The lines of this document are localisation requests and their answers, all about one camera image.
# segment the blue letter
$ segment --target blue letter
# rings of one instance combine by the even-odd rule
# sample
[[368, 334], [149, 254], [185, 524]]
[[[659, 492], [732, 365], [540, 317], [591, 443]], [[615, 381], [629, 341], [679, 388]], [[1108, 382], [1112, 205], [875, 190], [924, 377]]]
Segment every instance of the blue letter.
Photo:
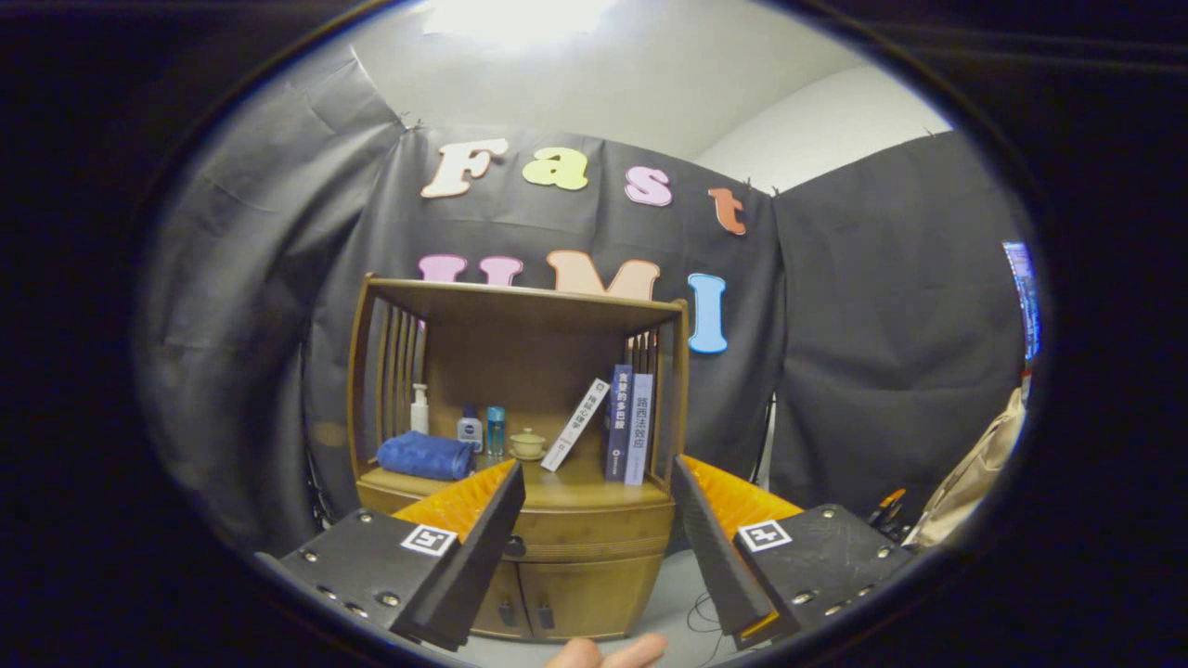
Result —
[[689, 286], [693, 288], [693, 310], [697, 319], [693, 336], [689, 336], [689, 349], [707, 355], [725, 351], [722, 292], [726, 291], [726, 282], [708, 273], [690, 273]]

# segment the book spine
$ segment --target book spine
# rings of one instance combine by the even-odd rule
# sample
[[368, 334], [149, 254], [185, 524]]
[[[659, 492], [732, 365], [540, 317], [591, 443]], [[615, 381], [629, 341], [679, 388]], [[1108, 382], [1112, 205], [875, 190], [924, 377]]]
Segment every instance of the book spine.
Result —
[[647, 437], [652, 426], [652, 374], [637, 373], [631, 399], [631, 439], [627, 443], [627, 465], [624, 483], [644, 484], [647, 468]]
[[545, 471], [556, 472], [561, 462], [565, 460], [565, 455], [573, 449], [574, 443], [577, 442], [577, 436], [582, 435], [582, 429], [589, 423], [590, 417], [594, 411], [598, 410], [599, 404], [602, 403], [602, 397], [606, 396], [606, 391], [611, 389], [611, 384], [601, 378], [594, 380], [590, 389], [586, 391], [586, 396], [582, 402], [577, 404], [574, 409], [574, 414], [569, 416], [569, 422], [565, 423], [565, 428], [557, 436], [557, 440], [552, 442], [552, 447], [549, 448], [548, 454], [541, 460], [541, 468]]
[[631, 385], [634, 370], [630, 364], [617, 364], [611, 377], [611, 401], [606, 402], [606, 411], [611, 417], [611, 428], [606, 439], [606, 464], [604, 475], [612, 483], [624, 481], [624, 467], [627, 464], [627, 422], [631, 417]]

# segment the cabinet door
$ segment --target cabinet door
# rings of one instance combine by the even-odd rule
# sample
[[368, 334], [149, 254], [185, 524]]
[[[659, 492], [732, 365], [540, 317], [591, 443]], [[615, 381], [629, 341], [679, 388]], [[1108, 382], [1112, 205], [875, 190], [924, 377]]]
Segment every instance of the cabinet door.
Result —
[[504, 638], [532, 637], [514, 563], [501, 561], [495, 567], [472, 631]]
[[593, 563], [520, 563], [537, 638], [630, 634], [647, 605], [663, 554]]

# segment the ceramic cup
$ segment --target ceramic cup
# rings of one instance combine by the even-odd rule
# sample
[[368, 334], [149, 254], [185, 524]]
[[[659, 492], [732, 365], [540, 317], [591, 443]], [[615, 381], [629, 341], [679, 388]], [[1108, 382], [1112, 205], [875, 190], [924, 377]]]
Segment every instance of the ceramic cup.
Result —
[[510, 440], [512, 454], [520, 459], [536, 459], [544, 452], [544, 439], [533, 434], [531, 429], [524, 429]]

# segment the wooden drawer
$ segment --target wooden drawer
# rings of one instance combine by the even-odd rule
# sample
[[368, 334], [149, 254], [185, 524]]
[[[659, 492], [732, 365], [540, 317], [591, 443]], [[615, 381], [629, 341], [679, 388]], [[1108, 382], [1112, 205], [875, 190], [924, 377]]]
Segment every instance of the wooden drawer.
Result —
[[608, 561], [661, 554], [672, 527], [671, 502], [647, 508], [548, 511], [525, 509], [513, 532], [526, 553], [516, 561]]

